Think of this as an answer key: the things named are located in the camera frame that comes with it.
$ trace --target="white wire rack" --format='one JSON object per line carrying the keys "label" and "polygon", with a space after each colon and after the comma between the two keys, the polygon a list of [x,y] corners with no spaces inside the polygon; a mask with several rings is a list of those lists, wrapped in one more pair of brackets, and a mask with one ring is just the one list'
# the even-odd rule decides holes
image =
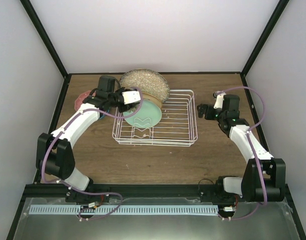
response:
{"label": "white wire rack", "polygon": [[[115,115],[122,116],[117,109]],[[135,119],[135,126],[131,126],[124,119],[115,119],[112,136],[119,144],[191,146],[197,140],[194,92],[171,90],[162,106],[161,121],[145,128],[149,122],[148,118]]]}

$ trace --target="plate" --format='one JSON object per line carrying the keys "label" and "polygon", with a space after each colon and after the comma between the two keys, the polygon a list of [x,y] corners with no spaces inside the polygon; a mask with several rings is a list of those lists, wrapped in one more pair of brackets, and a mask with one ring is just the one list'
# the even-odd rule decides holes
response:
{"label": "plate", "polygon": [[[123,113],[123,116],[127,117],[132,113],[132,111],[126,111]],[[161,109],[151,101],[144,99],[141,109],[134,116],[125,118],[125,121],[131,126],[146,129],[155,126],[161,119]]]}

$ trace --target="wooden table surface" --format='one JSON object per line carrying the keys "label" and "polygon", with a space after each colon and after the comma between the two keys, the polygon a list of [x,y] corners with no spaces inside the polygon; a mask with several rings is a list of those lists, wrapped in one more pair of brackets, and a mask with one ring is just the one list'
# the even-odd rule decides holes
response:
{"label": "wooden table surface", "polygon": [[[238,74],[165,74],[171,89],[191,89],[195,104],[214,104],[213,92],[241,86]],[[73,75],[58,126],[74,113],[74,102],[83,92],[96,88],[99,75]],[[243,89],[240,117],[253,124]],[[108,184],[196,184],[202,178],[243,176],[246,162],[236,145],[219,129],[216,121],[198,118],[198,140],[190,147],[118,144],[112,138],[114,119],[105,117],[92,124],[74,146],[76,167],[95,183]]]}

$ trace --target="purple cable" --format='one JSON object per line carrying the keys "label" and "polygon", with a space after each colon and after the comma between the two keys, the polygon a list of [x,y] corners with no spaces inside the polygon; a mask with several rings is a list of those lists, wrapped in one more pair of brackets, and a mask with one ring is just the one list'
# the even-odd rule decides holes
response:
{"label": "purple cable", "polygon": [[261,187],[262,187],[262,190],[263,190],[263,198],[264,198],[263,205],[265,206],[265,205],[267,205],[267,192],[266,192],[266,188],[265,188],[263,173],[262,173],[262,169],[261,169],[261,166],[260,166],[260,163],[259,163],[258,156],[257,156],[256,151],[255,151],[255,148],[254,148],[253,143],[251,141],[251,138],[249,136],[249,133],[252,131],[252,129],[254,129],[258,125],[260,125],[262,123],[262,121],[264,120],[264,117],[265,117],[265,114],[266,114],[266,108],[265,108],[264,100],[263,100],[263,98],[260,96],[260,94],[256,90],[254,90],[254,89],[252,89],[250,87],[247,87],[247,86],[246,87],[245,86],[243,86],[243,87],[242,86],[237,86],[237,87],[233,87],[233,88],[230,88],[230,89],[226,89],[226,90],[218,92],[217,95],[219,95],[221,93],[229,92],[229,91],[232,91],[232,90],[235,90],[235,89],[242,89],[242,88],[243,89],[251,90],[254,93],[256,93],[256,95],[258,95],[259,99],[261,100],[261,102],[263,104],[263,114],[262,114],[261,119],[258,121],[258,123],[256,123],[255,125],[251,126],[248,129],[248,131],[246,132],[246,137],[247,137],[249,145],[251,146],[252,152],[254,154],[254,158],[255,158],[255,162],[256,162],[256,166],[257,166],[257,171],[258,171],[258,175],[259,175],[259,180],[261,182]]}
{"label": "purple cable", "polygon": [[[111,210],[109,213],[107,213],[107,214],[105,214],[105,215],[102,215],[102,216],[98,216],[98,217],[92,217],[92,218],[89,218],[88,220],[89,221],[92,221],[92,220],[96,220],[96,219],[102,219],[102,218],[104,218],[104,217],[106,217],[106,216],[109,216],[110,214],[112,214],[113,212],[115,212],[118,208],[120,208],[120,206],[122,205],[122,201],[123,201],[123,196],[121,195],[121,194],[119,194],[119,193],[117,193],[117,192],[87,192],[87,191],[81,191],[81,190],[79,190],[79,189],[77,189],[77,188],[75,188],[75,187],[73,187],[73,186],[70,186],[68,183],[66,183],[66,182],[62,182],[65,186],[67,186],[67,187],[69,187],[69,188],[72,188],[74,191],[77,191],[77,192],[79,192],[79,193],[81,193],[81,194],[86,194],[86,195],[92,195],[92,196],[100,196],[100,195],[116,195],[116,196],[119,196],[119,198],[121,199],[121,201],[120,201],[120,203],[117,205],[117,207],[115,207],[113,210]],[[82,212],[83,211],[85,211],[85,210],[87,210],[87,209],[92,209],[92,208],[90,208],[90,207],[88,207],[88,208],[84,208],[84,209],[82,209],[82,210],[80,210],[80,212],[78,213],[78,217],[79,217],[79,219],[83,219],[82,217],[81,217],[81,214],[82,214]]]}
{"label": "purple cable", "polygon": [[[138,111],[139,111],[139,109],[142,107],[142,104],[143,104],[143,94],[142,94],[142,91],[139,89],[139,88],[135,88],[135,87],[131,87],[132,89],[136,89],[138,92],[139,92],[139,95],[140,95],[140,98],[141,98],[141,100],[140,100],[140,102],[139,102],[139,106],[137,107],[137,109],[132,113],[132,114],[130,114],[130,115],[128,115],[128,116],[115,116],[115,115],[112,115],[112,114],[110,114],[110,113],[108,113],[108,112],[105,112],[105,111],[103,111],[103,110],[100,110],[100,109],[91,109],[91,108],[89,108],[89,109],[86,109],[86,110],[83,110],[83,112],[84,113],[86,113],[86,112],[91,112],[91,111],[94,111],[94,112],[99,112],[99,113],[102,113],[102,114],[105,114],[105,115],[107,115],[107,116],[109,116],[109,117],[112,117],[112,118],[116,118],[116,119],[126,119],[126,118],[130,118],[131,116],[133,116],[133,115],[135,115]],[[66,130],[80,115],[82,115],[80,112],[78,113],[78,114],[76,114],[66,125],[65,125],[65,127],[64,127],[64,130]],[[48,157],[49,157],[49,154],[50,154],[50,152],[51,152],[51,150],[52,150],[52,148],[53,148],[53,146],[55,145],[55,143],[57,142],[57,140],[59,139],[59,137],[63,134],[64,132],[63,131],[61,131],[54,139],[53,139],[53,141],[51,142],[51,144],[49,145],[49,147],[48,147],[48,149],[47,149],[47,151],[46,151],[46,153],[45,153],[45,156],[44,156],[44,159],[43,159],[43,164],[42,164],[42,180],[43,180],[43,182],[44,183],[46,183],[46,184],[53,184],[54,182],[57,182],[57,181],[60,181],[61,182],[61,179],[56,179],[56,180],[52,180],[52,181],[47,181],[46,180],[46,177],[45,177],[45,168],[46,168],[46,162],[47,162],[47,159],[48,159]],[[120,199],[121,199],[121,202],[117,205],[117,207],[116,208],[114,208],[113,210],[111,210],[109,213],[107,213],[107,214],[105,214],[105,215],[103,215],[103,216],[100,216],[100,217],[94,217],[94,218],[92,218],[91,220],[95,220],[95,219],[101,219],[101,218],[104,218],[104,217],[106,217],[106,216],[109,216],[110,214],[112,214],[113,212],[115,212],[120,206],[121,206],[121,204],[122,204],[122,201],[123,201],[123,197],[122,197],[122,195],[121,194],[119,194],[119,193],[117,193],[117,192],[101,192],[101,193],[93,193],[93,192],[87,192],[87,191],[82,191],[82,190],[79,190],[79,189],[77,189],[77,188],[75,188],[75,187],[73,187],[73,186],[70,186],[68,183],[66,183],[66,182],[62,182],[65,186],[68,186],[69,188],[72,188],[73,190],[75,190],[75,191],[77,191],[77,192],[79,192],[79,193],[82,193],[82,194],[86,194],[86,195],[94,195],[94,196],[100,196],[100,195],[116,195],[116,196],[119,196],[120,197]],[[79,216],[79,218],[80,219],[82,219],[81,218],[81,213],[82,213],[82,211],[84,211],[84,210],[81,210],[80,212],[79,212],[79,214],[78,214],[78,216]]]}
{"label": "purple cable", "polygon": [[252,216],[258,209],[259,207],[259,203],[256,204],[256,207],[254,208],[253,211],[251,211],[249,214],[245,215],[245,216],[241,216],[241,217],[236,217],[236,218],[231,218],[231,220],[242,220],[242,219],[245,219],[245,218],[248,218],[250,216]]}

